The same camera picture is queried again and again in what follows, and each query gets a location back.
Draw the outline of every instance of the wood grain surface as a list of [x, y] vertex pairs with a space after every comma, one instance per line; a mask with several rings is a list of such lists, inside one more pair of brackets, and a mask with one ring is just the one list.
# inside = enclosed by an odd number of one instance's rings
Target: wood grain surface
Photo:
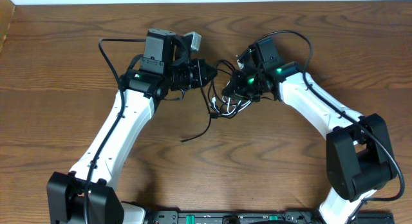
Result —
[[0, 0], [0, 53], [6, 41], [7, 31], [12, 22], [14, 4], [10, 0]]
[[[370, 202], [412, 223], [412, 2], [18, 6], [0, 58], [0, 223], [47, 223], [46, 183], [68, 172], [93, 141], [116, 93], [97, 41], [144, 38], [150, 27], [202, 35], [199, 57], [234, 63], [261, 35], [296, 30], [314, 46], [309, 72], [343, 104], [387, 122], [406, 177], [401, 200]], [[288, 60], [308, 48], [276, 37]], [[119, 73], [143, 53], [137, 43], [104, 44]], [[223, 88], [227, 76], [216, 84]], [[121, 200], [182, 210], [314, 208], [328, 194], [325, 141], [280, 102], [253, 104], [207, 125], [199, 90], [162, 102], [123, 168]], [[392, 196], [393, 180], [377, 193]]]

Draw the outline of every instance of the black bracket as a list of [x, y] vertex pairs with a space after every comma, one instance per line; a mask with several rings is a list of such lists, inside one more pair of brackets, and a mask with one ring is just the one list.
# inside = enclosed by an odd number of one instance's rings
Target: black bracket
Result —
[[[377, 114], [361, 117], [359, 124], [375, 135], [394, 157], [382, 117]], [[354, 141], [360, 145], [366, 144], [366, 148], [356, 153]], [[326, 135], [326, 170], [337, 194], [350, 201], [359, 199], [361, 194], [372, 189], [383, 188], [397, 176], [383, 150], [353, 124]]]
[[121, 88], [153, 98], [154, 109], [157, 109], [169, 89], [186, 91], [200, 87], [200, 72], [202, 85], [206, 85], [217, 71], [204, 59], [191, 59], [191, 46], [198, 48], [199, 44], [197, 33], [179, 36], [168, 30], [149, 29], [144, 54], [134, 57], [126, 73], [120, 76]]
[[[47, 183], [50, 223], [84, 223], [84, 181], [73, 173], [54, 172]], [[91, 183], [90, 224], [122, 223], [124, 210], [112, 187]]]
[[235, 71], [222, 94], [238, 100], [259, 102], [263, 93], [270, 92], [281, 100], [279, 83], [299, 73], [296, 62], [285, 64], [272, 38], [251, 44], [239, 57], [241, 70]]

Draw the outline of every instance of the green terminal block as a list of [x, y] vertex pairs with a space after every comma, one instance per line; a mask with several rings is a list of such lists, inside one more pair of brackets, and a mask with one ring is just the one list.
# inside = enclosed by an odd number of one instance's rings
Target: green terminal block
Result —
[[194, 215], [187, 215], [186, 216], [186, 224], [194, 224]]

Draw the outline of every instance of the black joint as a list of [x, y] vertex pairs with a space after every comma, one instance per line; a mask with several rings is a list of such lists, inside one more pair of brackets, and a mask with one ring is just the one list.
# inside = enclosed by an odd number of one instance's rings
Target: black joint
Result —
[[[370, 132], [380, 137], [386, 151], [393, 156], [388, 129], [380, 116], [364, 117], [359, 124], [369, 126]], [[367, 146], [356, 152], [354, 141]], [[355, 124], [335, 127], [326, 135], [326, 170], [331, 186], [340, 197], [349, 201], [359, 199], [362, 193], [371, 189], [383, 188], [397, 175], [385, 152]]]
[[100, 178], [100, 179], [97, 180], [97, 184], [99, 184], [99, 185], [106, 185], [107, 183], [108, 182], [103, 178]]

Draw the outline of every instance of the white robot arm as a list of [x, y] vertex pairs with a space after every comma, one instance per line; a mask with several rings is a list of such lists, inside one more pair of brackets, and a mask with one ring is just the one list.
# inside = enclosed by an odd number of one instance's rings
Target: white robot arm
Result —
[[[313, 89], [325, 99], [335, 107], [339, 107], [341, 111], [345, 111], [347, 115], [356, 121], [359, 121], [359, 117], [361, 117], [362, 114], [348, 108], [333, 98], [316, 84], [309, 73], [306, 73], [306, 78], [308, 82], [312, 84]], [[332, 132], [334, 129], [352, 125], [351, 122], [341, 117], [306, 87], [306, 84], [303, 82], [302, 73], [296, 73], [287, 77], [284, 82], [279, 83], [279, 90], [281, 100], [300, 112], [300, 114], [316, 127], [325, 139], [326, 134]], [[376, 190], [372, 189], [363, 193], [359, 199], [350, 202], [341, 198], [332, 188], [327, 199], [321, 204], [319, 212], [326, 223], [344, 224], [347, 222], [348, 217], [352, 216], [357, 210], [357, 207], [361, 204], [361, 200], [371, 196], [375, 192]]]
[[[180, 90], [184, 95], [184, 91], [200, 88], [217, 75], [204, 59], [191, 59], [191, 53], [199, 50], [200, 40], [195, 32], [179, 36], [168, 30], [149, 29], [144, 55], [137, 55], [120, 78], [101, 42], [142, 40], [100, 40], [99, 48], [119, 91], [108, 118], [82, 158], [68, 174], [54, 172], [51, 176], [47, 184], [51, 223], [142, 224], [145, 210], [118, 200], [118, 179], [139, 132], [168, 91]], [[139, 60], [140, 69], [135, 70]]]

